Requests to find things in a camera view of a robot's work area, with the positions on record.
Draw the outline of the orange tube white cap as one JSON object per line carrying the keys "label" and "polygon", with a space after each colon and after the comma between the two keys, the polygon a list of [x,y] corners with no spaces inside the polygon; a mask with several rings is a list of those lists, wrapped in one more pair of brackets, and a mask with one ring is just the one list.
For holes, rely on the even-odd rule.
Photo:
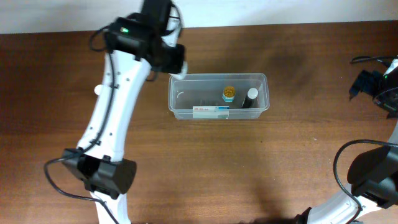
{"label": "orange tube white cap", "polygon": [[96,85],[94,88],[94,93],[99,96],[101,94],[102,88],[102,85]]}

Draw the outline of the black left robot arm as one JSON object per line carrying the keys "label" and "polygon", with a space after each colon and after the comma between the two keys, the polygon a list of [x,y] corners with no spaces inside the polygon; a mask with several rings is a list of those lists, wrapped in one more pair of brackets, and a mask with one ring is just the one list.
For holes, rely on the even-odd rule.
{"label": "black left robot arm", "polygon": [[176,79],[187,75],[185,47],[178,43],[183,21],[171,0],[145,0],[139,12],[101,28],[105,65],[95,108],[76,147],[61,163],[89,191],[100,223],[129,223],[127,191],[137,170],[124,158],[127,129],[145,82],[158,73]]}

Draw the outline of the white green medicine box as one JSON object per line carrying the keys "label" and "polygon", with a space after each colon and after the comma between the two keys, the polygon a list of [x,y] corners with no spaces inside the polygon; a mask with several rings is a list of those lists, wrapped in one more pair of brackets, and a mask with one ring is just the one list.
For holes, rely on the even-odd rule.
{"label": "white green medicine box", "polygon": [[194,106],[193,119],[228,119],[229,106]]}

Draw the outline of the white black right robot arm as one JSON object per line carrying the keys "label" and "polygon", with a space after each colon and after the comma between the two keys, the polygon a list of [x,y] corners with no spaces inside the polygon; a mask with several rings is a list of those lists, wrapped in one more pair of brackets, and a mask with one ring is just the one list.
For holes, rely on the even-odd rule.
{"label": "white black right robot arm", "polygon": [[[359,56],[350,62],[371,61],[382,63],[386,71],[361,71],[349,89],[349,97],[365,93],[376,106],[387,111],[387,118],[397,119],[397,57]],[[338,159],[355,144],[373,144],[375,149],[354,159],[348,170],[348,183],[343,185],[337,172]],[[340,191],[324,204],[298,214],[293,223],[357,223],[363,215],[397,205],[397,131],[387,142],[358,139],[342,145],[333,160],[333,175]]]}

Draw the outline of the dark bottle white cap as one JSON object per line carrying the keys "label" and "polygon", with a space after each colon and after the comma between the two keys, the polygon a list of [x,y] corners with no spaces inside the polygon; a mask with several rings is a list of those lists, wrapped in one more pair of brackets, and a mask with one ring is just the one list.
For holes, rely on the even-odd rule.
{"label": "dark bottle white cap", "polygon": [[242,103],[242,109],[251,108],[255,102],[255,99],[258,97],[258,89],[250,88],[245,96],[245,99]]}

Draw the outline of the white spray bottle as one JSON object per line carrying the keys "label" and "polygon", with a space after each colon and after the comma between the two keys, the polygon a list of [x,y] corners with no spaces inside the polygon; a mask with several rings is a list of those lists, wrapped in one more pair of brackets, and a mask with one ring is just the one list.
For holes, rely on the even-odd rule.
{"label": "white spray bottle", "polygon": [[179,71],[178,73],[170,73],[170,76],[177,80],[183,80],[187,76],[187,72],[188,72],[188,63],[184,61],[181,67],[181,71]]}

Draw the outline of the small jar gold lid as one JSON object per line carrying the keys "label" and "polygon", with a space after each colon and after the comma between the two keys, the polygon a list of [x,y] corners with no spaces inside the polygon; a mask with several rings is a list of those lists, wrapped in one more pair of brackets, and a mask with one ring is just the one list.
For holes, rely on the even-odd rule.
{"label": "small jar gold lid", "polygon": [[233,86],[226,86],[223,90],[222,99],[227,102],[231,103],[236,96],[236,90]]}

